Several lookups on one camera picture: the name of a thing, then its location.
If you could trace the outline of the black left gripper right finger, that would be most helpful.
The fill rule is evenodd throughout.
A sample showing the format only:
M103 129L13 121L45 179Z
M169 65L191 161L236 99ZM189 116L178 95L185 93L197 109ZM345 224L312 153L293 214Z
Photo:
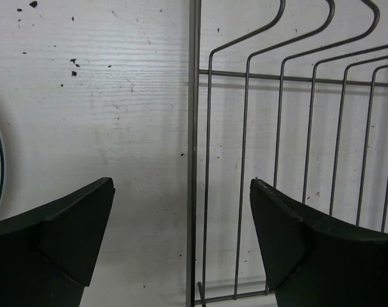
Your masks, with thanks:
M250 183L266 281L279 306L388 306L388 234Z

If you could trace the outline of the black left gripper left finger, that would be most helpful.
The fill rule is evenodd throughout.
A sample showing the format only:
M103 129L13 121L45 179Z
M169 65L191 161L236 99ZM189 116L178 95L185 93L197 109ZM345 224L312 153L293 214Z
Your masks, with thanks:
M0 306L79 306L114 195L112 178L102 177L0 221Z

